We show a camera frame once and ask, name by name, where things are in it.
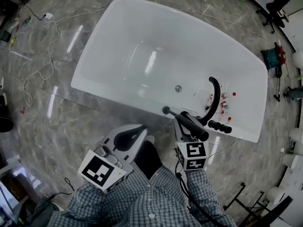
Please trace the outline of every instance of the black chair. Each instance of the black chair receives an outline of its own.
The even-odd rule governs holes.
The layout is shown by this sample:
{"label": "black chair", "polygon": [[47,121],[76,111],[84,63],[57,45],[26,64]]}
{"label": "black chair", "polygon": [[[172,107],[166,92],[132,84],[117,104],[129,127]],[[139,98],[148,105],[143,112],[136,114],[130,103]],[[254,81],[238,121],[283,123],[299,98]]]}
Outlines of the black chair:
{"label": "black chair", "polygon": [[[239,225],[239,227],[244,227],[249,223],[253,223],[253,225],[255,225],[255,226],[268,227],[272,222],[274,222],[277,218],[280,217],[280,215],[283,213],[283,211],[293,201],[293,199],[291,197],[287,196],[273,210],[269,210],[266,206],[264,206],[262,203],[259,202],[259,200],[264,195],[264,192],[260,192],[261,195],[259,196],[258,200],[252,205],[252,207],[247,207],[238,199],[238,196],[244,190],[245,187],[246,187],[245,183],[241,183],[241,189],[236,194],[236,196],[233,198],[233,200],[227,206],[223,206],[223,209],[226,211],[231,206],[231,204],[235,201],[238,204],[240,204],[241,207],[243,207],[249,213],[248,216]],[[256,209],[255,206],[257,204],[260,206],[260,208],[257,211],[253,212],[252,209]],[[266,214],[263,217],[257,215],[257,213],[262,210],[267,210],[268,214]]]}
{"label": "black chair", "polygon": [[263,25],[266,26],[270,24],[273,31],[272,34],[275,32],[275,29],[273,27],[273,23],[277,26],[280,26],[282,28],[285,27],[282,19],[287,19],[286,15],[280,14],[280,10],[289,2],[290,0],[274,0],[271,3],[268,3],[266,5],[267,10],[269,11],[269,14],[264,9],[259,9],[256,11],[256,13],[262,14],[266,18],[266,23]]}

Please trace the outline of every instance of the black metal stand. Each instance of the black metal stand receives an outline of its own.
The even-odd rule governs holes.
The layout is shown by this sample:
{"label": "black metal stand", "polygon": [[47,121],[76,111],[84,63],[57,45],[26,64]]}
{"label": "black metal stand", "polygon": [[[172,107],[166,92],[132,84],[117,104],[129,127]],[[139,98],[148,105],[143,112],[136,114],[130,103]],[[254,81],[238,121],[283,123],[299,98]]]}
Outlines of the black metal stand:
{"label": "black metal stand", "polygon": [[266,18],[266,23],[264,23],[263,25],[266,26],[268,24],[270,24],[271,28],[273,29],[273,31],[271,31],[271,33],[273,34],[275,32],[275,29],[273,27],[273,20],[271,19],[270,14],[264,12],[263,10],[257,10],[256,13],[260,13],[262,14],[265,18]]}
{"label": "black metal stand", "polygon": [[241,205],[241,207],[243,207],[249,214],[248,216],[242,221],[242,223],[239,225],[240,227],[245,226],[246,221],[253,216],[255,219],[260,219],[261,216],[256,215],[255,212],[252,212],[251,209],[253,209],[256,204],[260,205],[262,209],[267,210],[268,212],[270,212],[269,209],[266,208],[266,206],[264,206],[263,204],[259,203],[259,200],[262,198],[262,196],[264,195],[264,192],[260,192],[261,195],[259,196],[258,200],[252,205],[252,207],[246,207],[239,199],[238,196],[241,194],[241,192],[244,190],[244,188],[246,187],[245,183],[241,183],[241,189],[239,190],[239,192],[236,194],[236,196],[232,199],[232,201],[227,205],[227,206],[223,206],[223,209],[226,211],[233,202],[237,202],[238,204]]}

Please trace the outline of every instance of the person's arm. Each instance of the person's arm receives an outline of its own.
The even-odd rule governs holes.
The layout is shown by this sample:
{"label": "person's arm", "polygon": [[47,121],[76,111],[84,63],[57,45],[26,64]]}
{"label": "person's arm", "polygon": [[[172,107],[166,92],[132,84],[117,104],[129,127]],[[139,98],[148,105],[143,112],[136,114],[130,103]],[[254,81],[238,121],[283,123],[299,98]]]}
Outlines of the person's arm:
{"label": "person's arm", "polygon": [[[186,171],[186,176],[189,193],[199,204],[199,206],[213,219],[217,220],[224,226],[236,226],[235,222],[230,216],[221,212],[221,205],[212,189],[209,180],[207,179],[205,171]],[[208,222],[210,226],[214,226],[191,201],[189,201],[189,205],[191,207],[190,213],[200,223]]]}
{"label": "person's arm", "polygon": [[66,211],[55,211],[48,227],[89,227],[102,218],[101,203],[105,194],[90,183],[86,183],[70,197]]}

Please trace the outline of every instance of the black pants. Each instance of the black pants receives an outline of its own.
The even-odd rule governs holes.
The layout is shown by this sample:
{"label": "black pants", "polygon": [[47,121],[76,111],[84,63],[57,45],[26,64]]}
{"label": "black pants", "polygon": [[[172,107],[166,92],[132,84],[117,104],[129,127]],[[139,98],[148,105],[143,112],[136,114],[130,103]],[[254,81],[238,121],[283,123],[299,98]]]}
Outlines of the black pants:
{"label": "black pants", "polygon": [[158,152],[154,145],[149,141],[145,141],[138,154],[136,155],[134,162],[137,164],[139,169],[149,180],[152,175],[162,166]]}

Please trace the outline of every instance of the yellow object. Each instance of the yellow object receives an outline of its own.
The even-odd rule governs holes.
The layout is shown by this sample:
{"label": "yellow object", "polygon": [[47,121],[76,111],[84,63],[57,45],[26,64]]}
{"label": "yellow object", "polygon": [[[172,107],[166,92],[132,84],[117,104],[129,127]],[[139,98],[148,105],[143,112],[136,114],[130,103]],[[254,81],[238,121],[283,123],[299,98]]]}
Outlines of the yellow object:
{"label": "yellow object", "polygon": [[13,46],[15,40],[16,40],[16,36],[14,36],[14,37],[12,38],[11,42],[10,42],[10,46],[11,46],[11,47]]}

